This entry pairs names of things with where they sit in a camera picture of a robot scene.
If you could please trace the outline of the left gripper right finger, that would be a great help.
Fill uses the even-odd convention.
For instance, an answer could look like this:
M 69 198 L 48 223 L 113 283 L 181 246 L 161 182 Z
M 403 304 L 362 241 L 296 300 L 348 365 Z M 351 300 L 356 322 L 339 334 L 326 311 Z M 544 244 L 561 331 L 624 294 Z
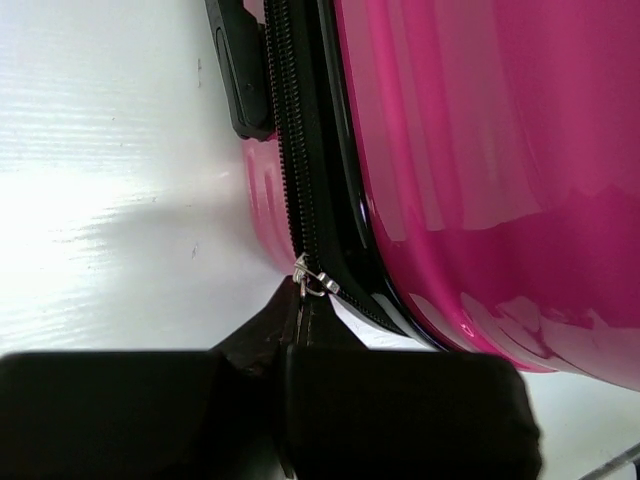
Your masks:
M 370 349 L 317 297 L 285 344 L 285 452 L 300 479 L 535 479 L 543 465 L 510 362 Z

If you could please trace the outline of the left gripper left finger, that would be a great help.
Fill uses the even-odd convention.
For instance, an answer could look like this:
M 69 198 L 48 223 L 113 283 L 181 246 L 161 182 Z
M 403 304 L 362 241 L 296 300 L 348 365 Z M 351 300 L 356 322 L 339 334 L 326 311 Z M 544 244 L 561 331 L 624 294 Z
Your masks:
M 5 479 L 280 479 L 273 358 L 299 293 L 208 350 L 23 352 L 1 360 Z

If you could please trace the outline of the pink children's suitcase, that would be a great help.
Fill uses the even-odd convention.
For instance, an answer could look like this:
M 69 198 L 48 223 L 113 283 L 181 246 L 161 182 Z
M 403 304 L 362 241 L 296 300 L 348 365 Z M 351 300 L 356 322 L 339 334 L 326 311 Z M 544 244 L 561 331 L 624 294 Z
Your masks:
M 210 1 L 253 226 L 439 350 L 639 386 L 635 1 Z

